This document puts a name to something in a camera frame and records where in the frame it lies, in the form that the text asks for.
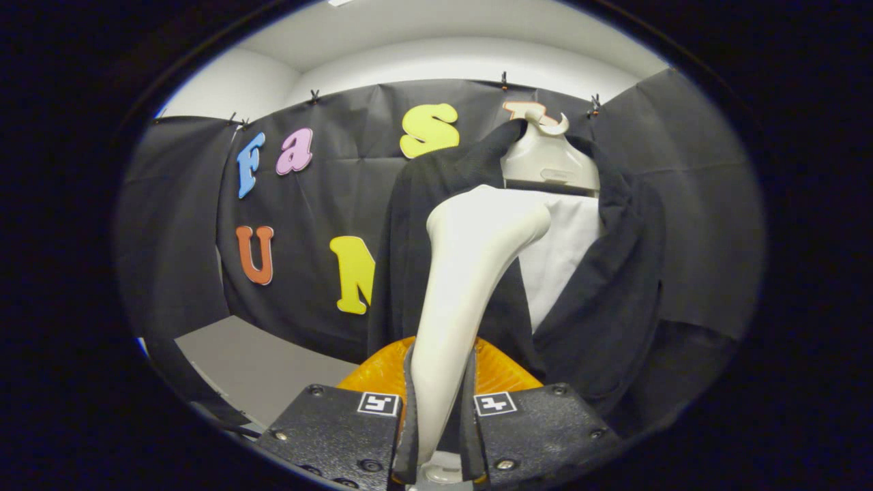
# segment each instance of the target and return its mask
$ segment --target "black jacket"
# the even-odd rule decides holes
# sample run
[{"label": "black jacket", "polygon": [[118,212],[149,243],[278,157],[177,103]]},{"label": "black jacket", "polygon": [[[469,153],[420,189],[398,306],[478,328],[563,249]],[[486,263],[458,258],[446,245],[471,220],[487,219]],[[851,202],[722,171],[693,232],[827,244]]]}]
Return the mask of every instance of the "black jacket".
[{"label": "black jacket", "polygon": [[[414,335],[430,271],[425,222],[442,201],[480,184],[504,188],[500,157],[523,134],[512,120],[481,142],[430,152],[397,177],[376,257],[368,352]],[[532,335],[519,261],[497,284],[478,335],[543,383],[571,384],[596,410],[611,409],[639,369],[657,323],[663,264],[660,197],[592,142],[568,136],[600,172],[604,234],[586,251]]]}]

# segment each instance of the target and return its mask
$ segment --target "black fabric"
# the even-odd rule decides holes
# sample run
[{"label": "black fabric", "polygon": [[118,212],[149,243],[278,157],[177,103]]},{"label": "black fabric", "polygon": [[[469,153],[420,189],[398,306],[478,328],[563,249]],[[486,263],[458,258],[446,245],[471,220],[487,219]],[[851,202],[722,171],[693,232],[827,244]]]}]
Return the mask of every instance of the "black fabric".
[{"label": "black fabric", "polygon": [[622,436],[672,424],[722,373],[737,347],[711,329],[660,322],[637,378],[605,419]]},{"label": "black fabric", "polygon": [[218,187],[235,127],[174,117],[152,124],[120,187],[113,261],[134,335],[188,400],[224,405],[176,346],[229,315],[216,254]]},{"label": "black fabric", "polygon": [[[504,123],[481,142],[414,159],[397,178],[376,260],[368,349],[414,335],[430,271],[425,222],[443,200],[480,184],[503,188],[499,158],[519,138],[523,120]],[[571,123],[583,127],[581,121]],[[532,335],[518,260],[501,278],[478,335],[543,383],[566,382],[595,409],[608,411],[633,379],[656,325],[663,261],[663,208],[650,187],[575,135],[600,173],[604,234],[586,251],[552,310]]]},{"label": "black fabric", "polygon": [[464,378],[458,389],[458,442],[457,453],[461,457],[461,471],[464,481],[479,481],[488,472],[485,461],[485,446],[476,420],[476,350],[471,350],[464,369]]},{"label": "black fabric", "polygon": [[[325,95],[315,105],[298,104],[247,125],[233,142],[219,198],[217,243],[230,312],[299,346],[363,362],[368,319],[337,308],[340,277],[331,239],[361,238],[376,255],[392,186],[409,162],[399,141],[411,108],[452,105],[458,117],[451,125],[461,145],[469,145],[509,118],[507,101],[538,101],[550,116],[559,119],[561,111],[574,121],[584,120],[591,108],[586,100],[532,87],[504,91],[492,82],[418,80]],[[300,172],[281,176],[275,170],[281,144],[300,128],[313,131],[312,160]],[[258,150],[255,186],[240,199],[237,154],[261,132],[265,143]],[[269,285],[246,277],[235,234],[239,226],[273,228]],[[251,246],[260,266],[257,238]],[[363,295],[361,301],[366,303]]]},{"label": "black fabric", "polygon": [[406,387],[406,413],[403,416],[403,427],[397,438],[394,449],[394,460],[391,462],[392,479],[400,482],[414,483],[418,477],[418,404],[416,402],[416,387],[412,384],[412,351],[416,348],[413,342],[403,358],[403,378]]},{"label": "black fabric", "polygon": [[728,121],[668,69],[604,103],[590,128],[663,197],[661,316],[741,338],[764,273],[766,224],[749,154]]}]

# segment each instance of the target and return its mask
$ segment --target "white wall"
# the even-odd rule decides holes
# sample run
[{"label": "white wall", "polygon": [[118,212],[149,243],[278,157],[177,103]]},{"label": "white wall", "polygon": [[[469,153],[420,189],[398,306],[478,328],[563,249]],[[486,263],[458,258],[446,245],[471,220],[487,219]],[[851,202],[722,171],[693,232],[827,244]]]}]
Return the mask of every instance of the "white wall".
[{"label": "white wall", "polygon": [[507,81],[601,102],[640,79],[614,66],[579,54],[523,41],[499,38],[436,38],[384,46],[328,62],[303,73],[284,106],[359,86],[426,79]]},{"label": "white wall", "polygon": [[164,116],[210,116],[241,121],[285,107],[299,73],[276,59],[233,48],[206,65],[166,104]]},{"label": "white wall", "polygon": [[565,0],[358,0],[305,8],[240,47],[306,73],[383,46],[436,38],[509,38],[579,53],[638,77],[667,65],[633,38]]}]

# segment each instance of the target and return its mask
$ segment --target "clothing hanger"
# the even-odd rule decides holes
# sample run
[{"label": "clothing hanger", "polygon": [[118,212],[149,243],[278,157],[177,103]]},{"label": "clothing hanger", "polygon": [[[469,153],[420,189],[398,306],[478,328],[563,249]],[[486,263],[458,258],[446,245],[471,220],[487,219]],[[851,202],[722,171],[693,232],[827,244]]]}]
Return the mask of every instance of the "clothing hanger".
[{"label": "clothing hanger", "polygon": [[506,186],[550,184],[557,192],[561,192],[560,188],[571,194],[578,194],[572,189],[584,190],[596,197],[600,191],[597,165],[564,137],[570,128],[567,117],[561,113],[558,125],[544,126],[540,124],[544,115],[542,108],[531,107],[525,111],[525,135],[500,160]]}]

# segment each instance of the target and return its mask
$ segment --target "yellow letter n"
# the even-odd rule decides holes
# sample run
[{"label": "yellow letter n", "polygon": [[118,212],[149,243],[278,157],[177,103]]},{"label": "yellow letter n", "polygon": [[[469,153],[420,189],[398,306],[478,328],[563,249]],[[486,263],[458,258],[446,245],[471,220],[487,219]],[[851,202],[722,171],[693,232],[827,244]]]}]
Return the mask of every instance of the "yellow letter n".
[{"label": "yellow letter n", "polygon": [[349,314],[365,314],[367,305],[361,301],[358,290],[369,304],[376,270],[376,263],[367,245],[359,237],[343,236],[330,241],[330,250],[340,263],[342,298],[336,302],[336,306]]}]

